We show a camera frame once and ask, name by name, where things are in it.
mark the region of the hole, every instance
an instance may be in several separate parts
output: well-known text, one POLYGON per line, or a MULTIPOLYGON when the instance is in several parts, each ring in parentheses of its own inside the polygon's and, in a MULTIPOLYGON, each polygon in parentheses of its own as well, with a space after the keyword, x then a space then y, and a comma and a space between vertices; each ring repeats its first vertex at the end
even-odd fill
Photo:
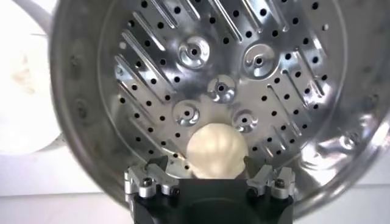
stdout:
POLYGON ((263 63, 263 59, 262 58, 257 58, 256 59, 256 64, 261 65, 262 63, 263 63))
POLYGON ((328 29, 329 29, 329 25, 328 24, 322 25, 322 30, 323 31, 327 31, 328 29))
POLYGON ((162 28, 164 28, 164 24, 163 24, 162 22, 159 22, 159 23, 157 24, 157 27, 158 27, 159 29, 162 29, 162 28))
POLYGON ((318 2, 315 2, 315 3, 313 3, 313 5, 311 5, 311 8, 312 8, 313 10, 317 10, 317 9, 318 9, 318 6, 319 6, 318 2))
POLYGON ((279 32, 277 30, 272 31, 272 36, 277 37, 279 35, 279 32))
POLYGON ((173 10, 176 14, 179 14, 182 9, 180 7, 175 7, 175 9, 173 10))
POLYGON ((248 37, 248 38, 250 38, 250 37, 252 36, 252 32, 251 32, 251 31, 246 32, 246 33, 245 33, 245 36, 248 37))
POLYGON ((142 6, 142 8, 146 8, 147 7, 147 2, 146 1, 142 1, 141 2, 141 6, 142 6))
POLYGON ((210 24, 214 24, 215 23, 215 18, 214 17, 210 17, 210 19, 209 19, 209 22, 210 22, 210 24))
POLYGON ((191 50, 191 54, 192 54, 192 55, 197 55, 197 49, 192 49, 192 50, 191 50))
POLYGON ((218 90, 222 92, 223 90, 225 90, 225 87, 221 85, 218 87, 218 90))
POLYGON ((135 26, 135 23, 134 23, 133 20, 129 20, 129 26, 130 26, 130 27, 134 27, 134 26, 135 26))
POLYGON ((308 44, 308 43, 309 43, 309 38, 304 38, 304 39, 303 39, 303 44, 306 45, 306 44, 308 44))
POLYGON ((298 24, 298 23, 299 23, 299 19, 298 19, 298 18, 296 18, 296 17, 295 17, 295 18, 293 18, 292 20, 293 20, 293 22, 292 22, 292 23, 293 23, 294 25, 296 25, 296 24, 298 24))
POLYGON ((229 38, 227 37, 224 38, 224 44, 229 44, 229 38))
POLYGON ((316 63, 318 62, 318 57, 314 57, 313 60, 312 60, 312 62, 313 62, 314 64, 316 64, 316 63))
POLYGON ((238 17, 238 16, 239 16, 239 12, 238 12, 237 10, 234 10, 234 11, 233 11, 233 16, 234 16, 234 17, 238 17))
POLYGON ((267 10, 266 10, 266 9, 261 9, 261 10, 260 10, 260 15, 261 15, 261 16, 267 15, 267 10))

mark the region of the metal rim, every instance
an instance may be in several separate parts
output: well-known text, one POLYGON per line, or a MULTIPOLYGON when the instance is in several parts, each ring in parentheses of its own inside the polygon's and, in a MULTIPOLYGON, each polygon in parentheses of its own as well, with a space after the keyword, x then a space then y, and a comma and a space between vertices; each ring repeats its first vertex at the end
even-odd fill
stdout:
MULTIPOLYGON (((372 2, 370 4, 375 5, 375 3, 377 3, 375 9, 380 11, 381 6, 379 2, 372 2)), ((344 8, 347 4, 348 2, 343 2, 340 8, 344 8)), ((67 86, 67 83, 62 82, 64 80, 61 78, 61 76, 63 76, 64 74, 64 69, 68 67, 66 63, 69 62, 69 58, 71 59, 71 61, 73 60, 73 62, 75 62, 75 58, 72 58, 72 55, 76 54, 74 54, 74 52, 67 52, 66 54, 64 52, 59 53, 61 52, 60 50, 63 49, 63 46, 61 46, 59 43, 63 43, 63 36, 66 33, 63 30, 66 30, 66 28, 63 30, 58 28, 60 24, 62 25, 61 27, 66 27, 66 23, 64 23, 64 20, 66 20, 66 11, 69 10, 68 7, 68 2, 62 2, 59 7, 55 26, 56 32, 54 32, 51 51, 52 78, 54 80, 53 89, 54 96, 56 99, 56 109, 58 112, 58 117, 64 129, 64 133, 67 139, 69 139, 69 144, 83 167, 95 179, 95 181, 97 181, 99 185, 103 189, 105 189, 108 194, 110 194, 117 201, 120 201, 123 205, 125 205, 124 197, 121 193, 121 185, 117 182, 117 178, 114 177, 109 171, 112 167, 109 167, 108 163, 101 164, 101 167, 97 172, 96 164, 94 163, 96 155, 93 155, 90 149, 86 147, 86 145, 88 145, 85 142, 86 139, 82 139, 78 135, 80 133, 80 127, 74 122, 76 119, 76 115, 74 114, 73 110, 69 109, 69 106, 72 105, 71 107, 73 107, 73 100, 75 99, 75 97, 70 99, 69 96, 66 95, 65 88, 67 86)), ((351 22, 351 20, 356 19, 356 17, 356 14, 350 13, 350 15, 348 14, 347 17, 344 19, 348 24, 351 22)), ((379 19, 375 19, 374 16, 370 19, 373 22, 379 21, 379 19)), ((385 47, 383 46, 387 46, 387 44, 385 44, 386 36, 387 35, 385 34, 385 32, 383 32, 383 35, 380 35, 380 38, 377 39, 377 44, 382 46, 383 51, 385 50, 385 47)), ((349 55, 352 55, 351 58, 353 58, 355 56, 355 53, 353 53, 353 50, 351 49, 348 50, 350 51, 349 55)), ((379 57, 384 55, 384 58, 387 58, 387 55, 384 54, 383 51, 378 49, 375 49, 375 51, 376 52, 374 55, 376 56, 373 55, 373 57, 379 57)), ((83 65, 83 62, 84 61, 82 61, 81 57, 79 59, 76 58, 76 63, 72 64, 78 67, 80 65, 83 65)), ((379 72, 379 70, 381 69, 387 71, 386 68, 387 67, 385 65, 378 66, 377 71, 375 71, 375 75, 377 75, 377 72, 379 72)), ((373 74, 374 71, 365 67, 362 73, 373 74)), ((385 116, 385 114, 388 112, 388 106, 385 101, 383 101, 383 99, 388 96, 388 92, 385 87, 388 80, 386 79, 386 77, 383 76, 381 76, 381 78, 381 83, 372 84, 372 89, 370 91, 366 91, 361 94, 356 93, 356 91, 353 92, 355 98, 351 99, 348 98, 348 96, 350 96, 350 92, 352 91, 354 85, 355 88, 356 86, 361 86, 362 78, 360 74, 356 74, 352 78, 351 75, 346 76, 348 82, 344 83, 344 91, 339 95, 339 103, 338 106, 333 109, 333 114, 348 114, 348 116, 332 117, 329 121, 327 121, 327 125, 322 127, 321 131, 317 134, 317 136, 324 134, 324 132, 329 129, 332 129, 332 127, 337 127, 338 125, 335 126, 335 124, 339 124, 342 122, 343 126, 337 129, 337 133, 334 133, 331 136, 329 136, 328 133, 328 136, 323 136, 323 141, 318 141, 321 144, 322 149, 329 149, 330 145, 339 144, 338 146, 343 149, 341 153, 343 153, 344 155, 354 155, 353 157, 350 157, 354 158, 353 163, 349 164, 348 166, 342 166, 342 168, 338 170, 337 175, 333 175, 331 181, 326 182, 326 184, 319 188, 318 191, 314 191, 311 194, 306 194, 306 197, 302 201, 298 202, 296 206, 296 217, 300 217, 301 215, 312 211, 312 209, 323 205, 329 200, 335 198, 336 196, 339 196, 340 193, 346 190, 358 179, 358 177, 360 177, 364 173, 367 166, 369 166, 380 154, 380 152, 384 148, 386 148, 388 143, 386 142, 385 145, 382 145, 382 143, 389 130, 389 117, 388 115, 385 116)), ((91 102, 82 100, 77 101, 76 105, 80 106, 77 108, 81 109, 77 110, 78 112, 81 112, 78 113, 77 116, 82 116, 84 114, 83 112, 85 112, 85 107, 94 107, 94 105, 90 105, 89 103, 91 102)), ((313 147, 311 143, 312 142, 308 142, 306 144, 301 154, 309 152, 310 147, 313 147)), ((301 177, 307 177, 304 173, 298 173, 297 176, 299 177, 299 175, 302 174, 303 176, 301 177)))

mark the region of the perforated metal plate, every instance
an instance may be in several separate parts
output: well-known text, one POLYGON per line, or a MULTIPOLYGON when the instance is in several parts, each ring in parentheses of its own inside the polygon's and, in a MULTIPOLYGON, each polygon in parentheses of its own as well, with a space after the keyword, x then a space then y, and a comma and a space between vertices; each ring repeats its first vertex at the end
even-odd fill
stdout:
POLYGON ((121 202, 126 166, 168 155, 167 173, 191 177, 191 135, 232 125, 258 164, 294 169, 301 215, 349 186, 386 135, 370 151, 387 121, 378 62, 387 59, 387 6, 62 2, 52 45, 60 122, 81 163, 121 202))
MULTIPOLYGON (((130 110, 123 119, 134 125, 130 144, 185 160, 191 135, 222 122, 243 133, 256 161, 286 163, 321 126, 342 74, 329 66, 343 61, 342 41, 324 46, 342 40, 340 20, 329 13, 310 24, 305 10, 321 14, 318 2, 132 5, 115 56, 118 100, 130 110)), ((170 171, 190 174, 185 163, 170 171)))

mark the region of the screw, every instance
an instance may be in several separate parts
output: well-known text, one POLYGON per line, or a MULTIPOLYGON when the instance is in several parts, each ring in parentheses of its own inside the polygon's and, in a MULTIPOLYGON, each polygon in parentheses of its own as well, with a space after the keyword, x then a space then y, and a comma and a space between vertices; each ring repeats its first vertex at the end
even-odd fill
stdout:
POLYGON ((178 196, 180 194, 180 189, 177 187, 174 187, 171 189, 171 195, 172 196, 178 196))
POLYGON ((142 181, 142 185, 143 185, 144 187, 149 187, 149 186, 151 186, 152 184, 153 184, 153 180, 152 180, 151 178, 149 178, 149 177, 144 178, 144 180, 142 181))
POLYGON ((282 179, 275 180, 275 187, 277 188, 285 188, 285 181, 282 179))
POLYGON ((80 118, 85 119, 88 115, 87 110, 82 102, 76 103, 77 112, 79 113, 80 118))
POLYGON ((116 67, 116 72, 117 72, 119 75, 123 75, 123 70, 122 70, 120 67, 116 67))

